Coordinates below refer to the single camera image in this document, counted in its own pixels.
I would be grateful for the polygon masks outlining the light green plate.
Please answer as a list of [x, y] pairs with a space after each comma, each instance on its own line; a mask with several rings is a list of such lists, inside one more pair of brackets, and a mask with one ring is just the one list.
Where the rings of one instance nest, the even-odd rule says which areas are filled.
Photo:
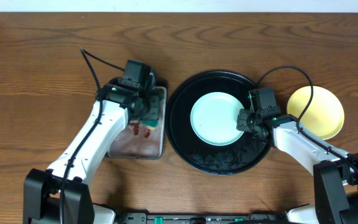
[[223, 92], [208, 93], [199, 98], [190, 113], [190, 123], [195, 134], [213, 146], [227, 146], [244, 134], [237, 130], [237, 116], [242, 103]]

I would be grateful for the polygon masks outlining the yellow plate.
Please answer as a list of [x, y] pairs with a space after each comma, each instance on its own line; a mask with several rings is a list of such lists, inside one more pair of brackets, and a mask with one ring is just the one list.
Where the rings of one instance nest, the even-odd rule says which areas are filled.
[[[295, 91], [287, 103], [287, 113], [299, 117], [310, 100], [311, 87]], [[340, 132], [344, 124], [344, 109], [339, 99], [329, 90], [313, 87], [313, 99], [300, 121], [317, 137], [327, 140]]]

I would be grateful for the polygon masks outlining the green yellow sponge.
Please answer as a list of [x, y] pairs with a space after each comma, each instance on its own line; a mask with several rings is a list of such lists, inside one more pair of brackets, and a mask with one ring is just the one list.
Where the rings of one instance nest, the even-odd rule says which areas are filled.
[[140, 123], [143, 124], [147, 129], [154, 130], [157, 128], [157, 126], [159, 124], [159, 120], [158, 119], [155, 119], [155, 120], [142, 119], [142, 120], [140, 120]]

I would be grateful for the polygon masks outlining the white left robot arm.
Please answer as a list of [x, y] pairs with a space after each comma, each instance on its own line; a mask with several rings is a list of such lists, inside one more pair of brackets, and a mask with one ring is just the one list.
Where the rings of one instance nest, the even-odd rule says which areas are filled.
[[94, 203], [90, 187], [105, 157], [159, 159], [167, 86], [148, 92], [107, 84], [80, 132], [47, 170], [24, 181], [24, 223], [114, 223], [116, 212]]

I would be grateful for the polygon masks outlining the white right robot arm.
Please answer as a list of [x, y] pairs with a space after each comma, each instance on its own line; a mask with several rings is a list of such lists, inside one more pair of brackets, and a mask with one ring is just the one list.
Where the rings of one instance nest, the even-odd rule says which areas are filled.
[[313, 176], [314, 205], [289, 210], [291, 222], [358, 223], [358, 153], [330, 145], [292, 115], [241, 109], [237, 129], [289, 154]]

